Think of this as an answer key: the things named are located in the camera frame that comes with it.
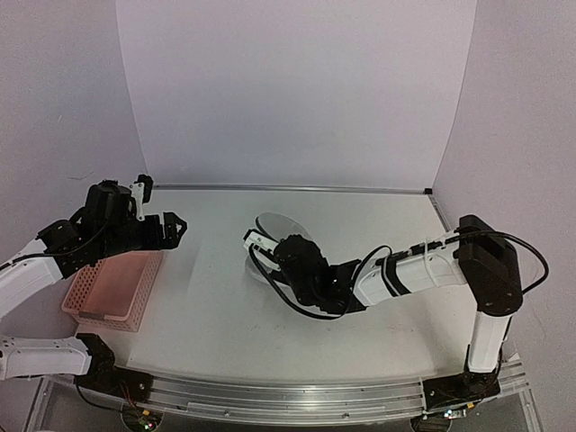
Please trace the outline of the white mesh laundry bag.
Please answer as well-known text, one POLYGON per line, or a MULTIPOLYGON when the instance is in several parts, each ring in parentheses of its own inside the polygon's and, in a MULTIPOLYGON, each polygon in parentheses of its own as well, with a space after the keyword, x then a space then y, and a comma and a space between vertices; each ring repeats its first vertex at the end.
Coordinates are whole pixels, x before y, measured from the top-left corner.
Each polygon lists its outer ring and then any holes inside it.
MULTIPOLYGON (((297 221, 273 212, 260 213, 255 220, 256 226, 253 228, 268 237, 277 240, 287 239, 290 235, 300 235, 304 239, 311 240, 311 234, 297 221)), ((282 288, 288 284, 280 273, 280 268, 271 256, 261 255, 254 250, 256 261, 264 268, 265 272, 270 275, 274 281, 282 288)))

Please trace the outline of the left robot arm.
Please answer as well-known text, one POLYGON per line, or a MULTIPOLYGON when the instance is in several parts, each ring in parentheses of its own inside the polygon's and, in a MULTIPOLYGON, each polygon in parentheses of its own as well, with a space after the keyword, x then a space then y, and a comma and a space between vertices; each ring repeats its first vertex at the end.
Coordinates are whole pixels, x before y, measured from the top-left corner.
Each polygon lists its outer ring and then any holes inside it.
MULTIPOLYGON (((34 294, 102 259, 177 248, 187 223, 171 211, 145 214, 152 188, 149 175, 139 175, 128 186, 115 180, 91 185, 85 204, 69 219, 42 229, 1 265, 1 314, 8 315, 34 294)), ((51 374, 85 375, 102 393, 121 385, 119 370, 95 359, 79 337, 1 338, 3 380, 51 374)))

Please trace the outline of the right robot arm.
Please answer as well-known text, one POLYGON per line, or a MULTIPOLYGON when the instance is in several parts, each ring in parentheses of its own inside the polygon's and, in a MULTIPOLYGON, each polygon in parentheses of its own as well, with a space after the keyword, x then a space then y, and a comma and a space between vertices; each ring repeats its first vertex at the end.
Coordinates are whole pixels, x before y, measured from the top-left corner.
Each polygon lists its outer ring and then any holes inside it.
POLYGON ((284 301, 315 320, 334 320, 382 302, 445 286, 470 290, 476 304, 465 369, 453 380, 454 392, 473 398, 486 387, 500 362, 501 345, 512 316, 523 303, 518 253, 509 241, 474 215, 458 229, 395 252, 383 245, 363 259, 332 265, 318 245, 300 233, 267 238, 250 249, 261 275, 278 290, 292 290, 284 301))

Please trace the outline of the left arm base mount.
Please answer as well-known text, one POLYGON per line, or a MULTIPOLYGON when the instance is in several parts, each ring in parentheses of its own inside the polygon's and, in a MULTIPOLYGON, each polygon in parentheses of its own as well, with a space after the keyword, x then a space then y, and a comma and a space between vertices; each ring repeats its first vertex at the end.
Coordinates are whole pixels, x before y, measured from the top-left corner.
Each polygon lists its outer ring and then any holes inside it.
POLYGON ((153 383, 151 374, 117 366, 114 352, 96 334, 78 333, 76 338, 87 348, 90 365, 86 374, 75 377, 75 383, 83 389, 123 397, 127 401, 149 400, 153 383))

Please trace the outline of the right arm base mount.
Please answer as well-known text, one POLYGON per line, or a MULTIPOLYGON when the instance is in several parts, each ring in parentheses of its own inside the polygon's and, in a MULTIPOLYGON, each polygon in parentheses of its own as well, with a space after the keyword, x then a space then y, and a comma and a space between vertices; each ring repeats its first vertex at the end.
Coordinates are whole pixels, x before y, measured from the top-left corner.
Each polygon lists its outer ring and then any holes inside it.
POLYGON ((500 394, 498 374, 464 371, 423 382, 425 410, 428 413, 460 407, 500 394))

